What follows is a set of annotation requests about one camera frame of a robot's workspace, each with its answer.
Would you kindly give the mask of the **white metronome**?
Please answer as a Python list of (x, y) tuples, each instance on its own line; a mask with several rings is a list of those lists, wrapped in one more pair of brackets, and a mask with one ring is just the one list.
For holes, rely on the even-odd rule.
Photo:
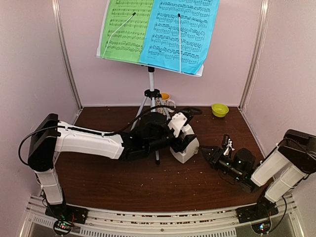
[(185, 125), (170, 146), (172, 155), (181, 163), (187, 162), (192, 156), (198, 153), (199, 141), (197, 135), (194, 134), (192, 127)]

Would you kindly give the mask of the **white perforated music stand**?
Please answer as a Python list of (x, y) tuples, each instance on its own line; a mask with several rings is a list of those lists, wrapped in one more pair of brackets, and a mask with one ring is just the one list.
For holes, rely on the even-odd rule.
[[(139, 62), (138, 65), (146, 67), (147, 70), (148, 70), (148, 74), (149, 74), (149, 84), (150, 84), (150, 86), (144, 92), (144, 99), (143, 99), (144, 102), (150, 102), (150, 104), (151, 104), (150, 105), (150, 109), (154, 109), (155, 112), (157, 112), (156, 111), (157, 108), (168, 108), (168, 109), (175, 110), (176, 108), (164, 105), (162, 101), (161, 101), (161, 105), (156, 106), (156, 98), (160, 98), (161, 97), (161, 92), (158, 89), (155, 88), (154, 73), (155, 73), (156, 69), (164, 69), (164, 68), (156, 68), (156, 67), (154, 67), (152, 65), (145, 65), (145, 64), (142, 64), (140, 62)], [(137, 112), (137, 115), (139, 115), (143, 111), (144, 111), (143, 108), (139, 108), (139, 110)], [(175, 111), (173, 113), (169, 113), (167, 110), (165, 110), (165, 112), (166, 112), (165, 116), (167, 116), (168, 118), (172, 117), (174, 115), (174, 113), (175, 113)], [(132, 122), (131, 126), (126, 129), (126, 132), (129, 132), (132, 128), (134, 128), (137, 125), (138, 125), (137, 122)]]

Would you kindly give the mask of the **blue sheet music page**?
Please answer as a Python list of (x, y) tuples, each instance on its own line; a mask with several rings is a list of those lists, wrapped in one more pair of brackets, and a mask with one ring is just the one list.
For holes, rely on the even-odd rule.
[(218, 0), (156, 0), (140, 63), (201, 76), (207, 58)]

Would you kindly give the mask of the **green sheet music page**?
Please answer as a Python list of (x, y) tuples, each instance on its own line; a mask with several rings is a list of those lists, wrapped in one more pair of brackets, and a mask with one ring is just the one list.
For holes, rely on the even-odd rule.
[(109, 0), (103, 17), (96, 56), (139, 64), (152, 0)]

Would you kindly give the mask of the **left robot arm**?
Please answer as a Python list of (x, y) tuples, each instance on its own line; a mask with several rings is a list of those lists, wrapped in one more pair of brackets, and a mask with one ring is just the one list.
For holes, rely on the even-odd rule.
[(169, 147), (173, 156), (185, 163), (199, 148), (196, 134), (189, 122), (202, 111), (195, 107), (175, 109), (172, 117), (147, 109), (132, 122), (138, 125), (129, 132), (127, 124), (118, 131), (98, 131), (60, 121), (57, 114), (49, 114), (37, 129), (28, 134), (21, 143), (30, 139), (28, 160), (39, 179), (45, 194), (47, 208), (60, 219), (71, 215), (65, 195), (54, 167), (54, 154), (75, 152), (103, 156), (115, 160), (146, 158), (151, 153)]

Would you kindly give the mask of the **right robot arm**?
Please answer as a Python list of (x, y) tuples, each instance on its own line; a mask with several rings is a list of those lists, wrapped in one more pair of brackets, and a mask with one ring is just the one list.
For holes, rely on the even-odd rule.
[(289, 129), (283, 139), (258, 165), (246, 148), (232, 153), (232, 140), (224, 135), (222, 146), (201, 146), (200, 152), (211, 168), (220, 170), (242, 184), (250, 193), (264, 186), (275, 174), (282, 174), (263, 192), (253, 214), (265, 217), (286, 192), (316, 171), (316, 137)]

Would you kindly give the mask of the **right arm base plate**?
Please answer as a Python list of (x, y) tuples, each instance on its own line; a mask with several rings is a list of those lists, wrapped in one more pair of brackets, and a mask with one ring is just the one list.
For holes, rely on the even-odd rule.
[(277, 215), (278, 208), (274, 204), (256, 203), (236, 209), (239, 223), (253, 222)]

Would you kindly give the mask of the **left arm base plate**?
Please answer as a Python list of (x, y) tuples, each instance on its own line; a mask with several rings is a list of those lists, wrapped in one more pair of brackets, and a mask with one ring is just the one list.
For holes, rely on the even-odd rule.
[(70, 224), (78, 223), (85, 224), (88, 210), (82, 207), (71, 205), (48, 205), (45, 210), (45, 215), (54, 217), (55, 219), (69, 222)]

